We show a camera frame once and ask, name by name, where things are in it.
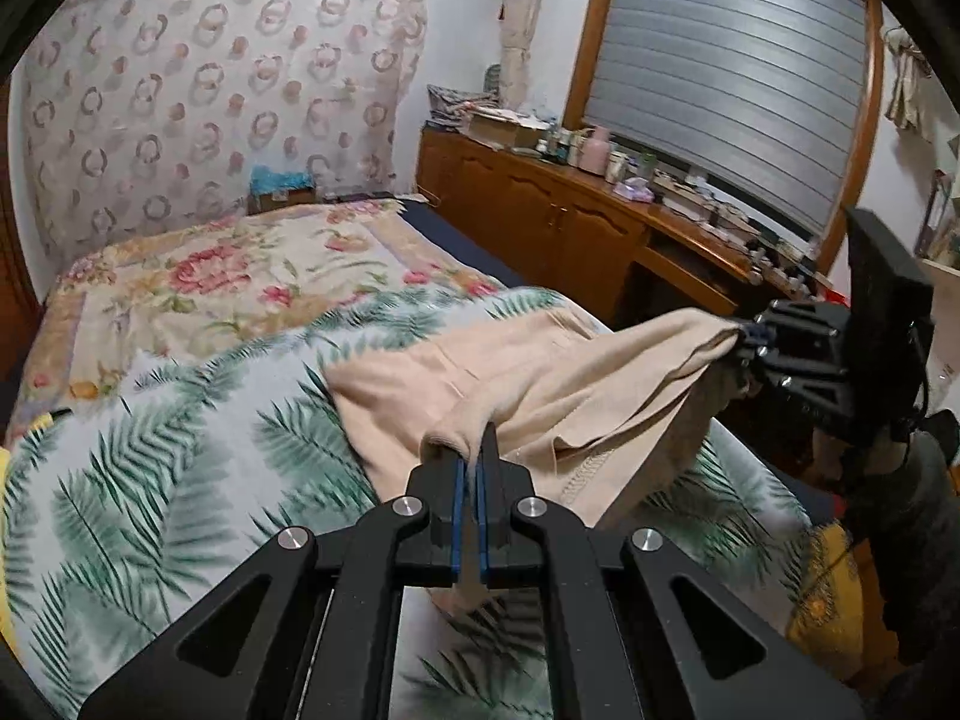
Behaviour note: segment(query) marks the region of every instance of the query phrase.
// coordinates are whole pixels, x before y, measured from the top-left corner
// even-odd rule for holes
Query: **wooden desk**
[[[715,314],[755,313],[791,296],[785,284],[752,285],[747,256],[689,218],[627,202],[574,167],[424,130],[416,183],[478,245],[610,324],[630,322],[645,274]]]

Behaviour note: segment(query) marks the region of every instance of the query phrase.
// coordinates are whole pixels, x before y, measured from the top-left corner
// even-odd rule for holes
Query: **wooden window frame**
[[[593,84],[600,47],[603,43],[604,28],[611,0],[589,0],[587,17],[584,19],[584,31],[580,39],[577,61],[570,81],[570,94],[563,113],[563,126],[579,129],[584,123],[584,111]],[[880,120],[880,95],[883,90],[883,41],[880,30],[883,26],[883,7],[880,0],[867,0],[866,4],[866,62],[864,67],[863,95],[853,127],[853,143],[844,170],[843,180],[832,215],[824,231],[817,256],[817,269],[829,272],[847,235],[847,216],[845,208],[856,205],[863,191],[863,183],[870,167],[874,140],[877,136],[877,123]]]

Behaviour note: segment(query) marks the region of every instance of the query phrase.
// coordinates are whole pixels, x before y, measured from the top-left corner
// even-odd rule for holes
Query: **curtain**
[[[424,0],[68,0],[27,55],[51,260],[242,213],[255,165],[389,189]]]
[[[542,0],[504,0],[500,28],[500,101],[517,110],[526,100],[530,42]]]
[[[920,79],[930,76],[930,67],[902,26],[888,29],[883,34],[883,42],[896,62],[894,94],[886,117],[896,124],[897,129],[916,132],[929,141],[930,133],[920,99]]]

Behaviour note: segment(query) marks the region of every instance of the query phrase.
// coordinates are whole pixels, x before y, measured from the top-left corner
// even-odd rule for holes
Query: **triangular cutout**
[[[692,581],[677,577],[671,581],[670,589],[693,633],[707,673],[714,680],[726,680],[764,659],[766,650],[763,645],[729,618]]]
[[[217,677],[228,677],[269,587],[270,577],[266,574],[245,584],[186,637],[176,651],[179,658]]]

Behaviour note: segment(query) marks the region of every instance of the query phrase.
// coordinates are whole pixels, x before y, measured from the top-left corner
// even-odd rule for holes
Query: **bottle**
[[[610,131],[606,127],[597,127],[584,143],[580,152],[580,170],[594,175],[603,175],[610,159]]]

